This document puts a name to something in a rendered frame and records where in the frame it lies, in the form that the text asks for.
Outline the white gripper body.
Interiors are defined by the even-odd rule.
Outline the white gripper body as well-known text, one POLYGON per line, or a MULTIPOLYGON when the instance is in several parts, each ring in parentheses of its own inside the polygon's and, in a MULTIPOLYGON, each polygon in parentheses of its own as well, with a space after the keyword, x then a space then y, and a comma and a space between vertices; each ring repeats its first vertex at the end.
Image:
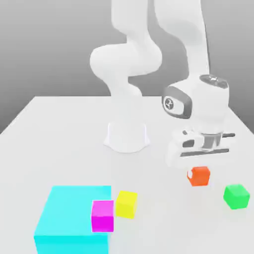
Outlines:
POLYGON ((173 167, 181 157, 221 154, 229 151, 227 147, 217 146, 214 141, 205 142, 204 139, 172 140, 169 143, 165 160, 168 167, 173 167))

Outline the small orange cube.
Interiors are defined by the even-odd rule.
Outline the small orange cube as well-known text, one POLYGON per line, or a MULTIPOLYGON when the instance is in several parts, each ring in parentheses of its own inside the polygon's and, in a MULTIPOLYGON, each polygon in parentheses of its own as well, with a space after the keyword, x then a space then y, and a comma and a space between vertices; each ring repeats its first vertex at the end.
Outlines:
POLYGON ((193 187, 206 186, 209 183, 209 179, 210 179, 210 170, 206 166, 193 167, 192 178, 191 179, 188 178, 190 184, 193 187))

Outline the small green cube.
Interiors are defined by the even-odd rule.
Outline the small green cube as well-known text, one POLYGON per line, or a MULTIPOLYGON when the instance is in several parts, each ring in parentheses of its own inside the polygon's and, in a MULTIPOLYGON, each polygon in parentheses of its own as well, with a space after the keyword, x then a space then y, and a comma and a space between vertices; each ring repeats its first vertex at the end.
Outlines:
POLYGON ((243 185, 227 185, 223 199, 231 209, 243 209, 248 206, 250 193, 243 185))

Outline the small yellow cube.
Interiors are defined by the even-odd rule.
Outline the small yellow cube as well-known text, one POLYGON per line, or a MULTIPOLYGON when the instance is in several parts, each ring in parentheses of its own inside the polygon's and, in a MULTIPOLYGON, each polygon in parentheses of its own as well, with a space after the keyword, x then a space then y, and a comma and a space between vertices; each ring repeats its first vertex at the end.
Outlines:
POLYGON ((137 193, 121 190, 116 200, 116 216, 133 219, 137 209, 137 193))

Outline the small magenta cube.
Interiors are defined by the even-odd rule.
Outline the small magenta cube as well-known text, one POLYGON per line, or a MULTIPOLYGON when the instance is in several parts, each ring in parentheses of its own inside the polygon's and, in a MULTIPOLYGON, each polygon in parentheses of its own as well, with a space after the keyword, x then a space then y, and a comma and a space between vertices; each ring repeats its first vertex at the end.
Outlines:
POLYGON ((114 231, 114 201, 94 200, 91 210, 93 233, 111 233, 114 231))

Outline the large cyan box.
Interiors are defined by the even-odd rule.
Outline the large cyan box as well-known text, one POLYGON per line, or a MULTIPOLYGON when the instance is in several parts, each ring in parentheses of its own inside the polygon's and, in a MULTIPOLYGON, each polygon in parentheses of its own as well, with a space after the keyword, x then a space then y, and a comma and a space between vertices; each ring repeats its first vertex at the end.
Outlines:
POLYGON ((92 202, 111 186, 54 186, 34 232, 37 254, 109 254, 108 233, 93 233, 92 202))

